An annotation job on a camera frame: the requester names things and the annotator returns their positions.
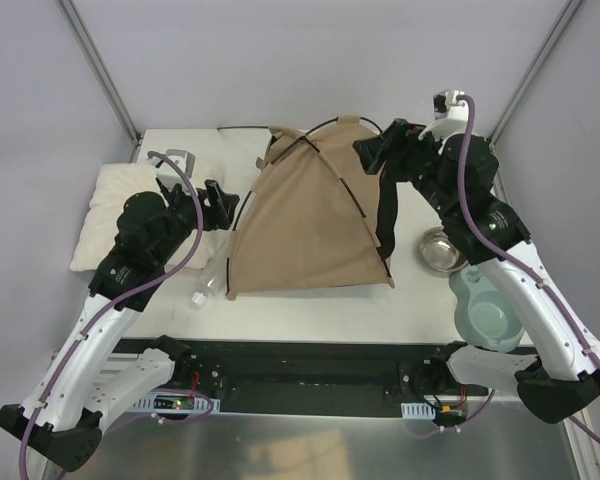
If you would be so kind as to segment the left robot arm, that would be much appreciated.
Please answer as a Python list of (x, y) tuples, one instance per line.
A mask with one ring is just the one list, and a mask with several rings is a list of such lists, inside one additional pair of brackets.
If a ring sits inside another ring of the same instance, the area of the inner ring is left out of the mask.
[(112, 250), (97, 267), (79, 318), (34, 392), (0, 409), (0, 427), (20, 440), (19, 475), (38, 479), (29, 452), (63, 472), (81, 468), (112, 424), (159, 386), (184, 387), (192, 353), (163, 335), (102, 386), (94, 380), (130, 326), (173, 272), (165, 265), (189, 237), (232, 226), (239, 197), (214, 180), (187, 193), (162, 187), (129, 197)]

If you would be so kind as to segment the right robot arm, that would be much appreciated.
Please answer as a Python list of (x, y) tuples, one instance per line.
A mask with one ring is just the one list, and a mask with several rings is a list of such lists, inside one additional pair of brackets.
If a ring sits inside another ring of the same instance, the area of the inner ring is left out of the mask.
[(391, 252), (399, 183), (409, 183), (438, 215), (443, 231), (511, 306), (535, 347), (501, 353), (476, 340), (453, 342), (433, 358), (432, 387), (453, 394), (464, 384), (517, 396), (555, 424), (600, 396), (600, 341), (577, 317), (541, 261), (531, 234), (491, 184), (499, 163), (470, 123), (426, 128), (396, 119), (353, 149), (368, 175), (379, 175), (381, 250)]

